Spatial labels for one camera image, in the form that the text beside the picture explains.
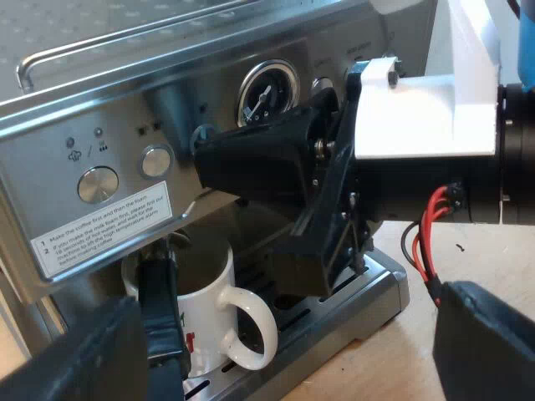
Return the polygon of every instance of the metal rod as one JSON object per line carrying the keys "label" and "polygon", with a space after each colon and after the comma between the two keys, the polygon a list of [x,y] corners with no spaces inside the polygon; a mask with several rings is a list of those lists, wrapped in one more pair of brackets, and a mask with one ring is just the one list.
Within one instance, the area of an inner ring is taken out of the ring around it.
{"label": "metal rod", "polygon": [[191,19],[205,17],[206,15],[220,13],[230,8],[235,8],[249,3],[258,3],[260,1],[262,0],[232,0],[223,4],[217,4],[215,6],[203,8],[201,10],[196,10],[189,13],[176,15],[174,17],[160,19],[158,21],[138,25],[133,28],[122,29],[120,31],[107,33],[101,36],[95,36],[93,38],[83,39],[78,42],[65,44],[63,46],[58,46],[57,48],[50,48],[48,50],[43,50],[41,52],[31,54],[23,58],[15,68],[18,86],[24,92],[33,88],[33,83],[30,78],[30,71],[37,64],[54,60],[56,58],[69,56],[70,54],[83,52],[85,50],[124,40],[126,38],[131,38],[133,36],[140,35],[143,33],[150,33],[161,28],[169,27],[176,23],[182,23]]}

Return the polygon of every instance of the gauge dial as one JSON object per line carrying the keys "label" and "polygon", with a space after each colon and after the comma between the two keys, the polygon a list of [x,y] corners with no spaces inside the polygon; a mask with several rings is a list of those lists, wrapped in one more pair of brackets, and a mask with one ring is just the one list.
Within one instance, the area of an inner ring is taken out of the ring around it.
{"label": "gauge dial", "polygon": [[237,124],[262,123],[284,113],[299,101],[295,69],[282,60],[259,64],[245,77],[238,95]]}

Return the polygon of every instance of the white mug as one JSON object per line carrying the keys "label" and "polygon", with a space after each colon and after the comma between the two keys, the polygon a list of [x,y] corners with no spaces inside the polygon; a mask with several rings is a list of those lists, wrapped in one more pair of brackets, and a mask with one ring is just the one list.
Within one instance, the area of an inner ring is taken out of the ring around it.
{"label": "white mug", "polygon": [[[226,240],[202,231],[188,234],[191,247],[176,254],[177,301],[184,339],[191,353],[190,377],[220,367],[227,358],[249,370],[264,368],[272,361],[278,345],[277,324],[268,305],[253,292],[234,287],[232,248]],[[131,254],[121,264],[126,293],[136,298],[138,256],[137,252]],[[238,338],[235,307],[240,307],[257,324],[264,354],[253,352]]]}

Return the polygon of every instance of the warning sticker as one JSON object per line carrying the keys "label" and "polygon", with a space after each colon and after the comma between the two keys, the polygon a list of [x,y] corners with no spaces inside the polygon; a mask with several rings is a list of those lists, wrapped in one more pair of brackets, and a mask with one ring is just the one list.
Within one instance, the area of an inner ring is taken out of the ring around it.
{"label": "warning sticker", "polygon": [[172,216],[162,181],[33,239],[32,247],[50,278]]}

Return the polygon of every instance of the icon symbol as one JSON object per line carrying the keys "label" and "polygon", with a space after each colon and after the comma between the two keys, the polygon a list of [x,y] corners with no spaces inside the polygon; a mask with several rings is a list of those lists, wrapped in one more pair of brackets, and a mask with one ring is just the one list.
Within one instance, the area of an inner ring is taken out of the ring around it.
{"label": "icon symbol", "polygon": [[78,152],[77,150],[73,150],[70,152],[69,160],[72,160],[74,163],[76,163],[80,158],[82,157],[82,152]]}

